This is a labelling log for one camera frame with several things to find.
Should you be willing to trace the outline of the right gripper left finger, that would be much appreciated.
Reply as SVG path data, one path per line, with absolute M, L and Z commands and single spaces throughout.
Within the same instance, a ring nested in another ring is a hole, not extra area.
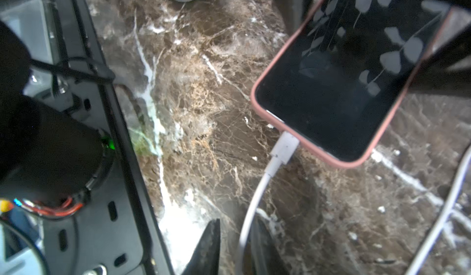
M 218 275 L 220 246 L 220 220 L 214 219 L 207 224 L 182 275 Z

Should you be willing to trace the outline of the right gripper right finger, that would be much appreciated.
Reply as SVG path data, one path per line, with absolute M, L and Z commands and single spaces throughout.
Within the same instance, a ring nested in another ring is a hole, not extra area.
M 264 222 L 255 217 L 250 230 L 252 270 L 255 275 L 288 275 L 274 240 Z

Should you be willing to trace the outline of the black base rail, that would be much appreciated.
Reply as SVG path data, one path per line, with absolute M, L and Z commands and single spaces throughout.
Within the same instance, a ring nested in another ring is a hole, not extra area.
M 1 0 L 1 273 L 170 275 L 85 0 Z

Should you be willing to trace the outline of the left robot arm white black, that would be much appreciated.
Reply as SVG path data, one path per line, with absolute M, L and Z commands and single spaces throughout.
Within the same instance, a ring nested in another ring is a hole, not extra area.
M 471 11 L 443 0 L 320 0 L 255 82 L 256 114 L 338 168 L 362 164 L 421 70 L 471 39 Z M 89 56 L 47 62 L 1 23 L 1 196 L 34 214 L 64 219 L 92 190 L 117 139 L 100 126 L 23 92 L 37 71 L 60 96 L 59 78 L 111 87 L 115 76 Z

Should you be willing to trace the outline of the pink case phone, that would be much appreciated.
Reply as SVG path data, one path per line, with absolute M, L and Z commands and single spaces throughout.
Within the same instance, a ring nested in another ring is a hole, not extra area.
M 255 111 L 314 156 L 372 152 L 443 32 L 453 0 L 320 0 L 251 91 Z

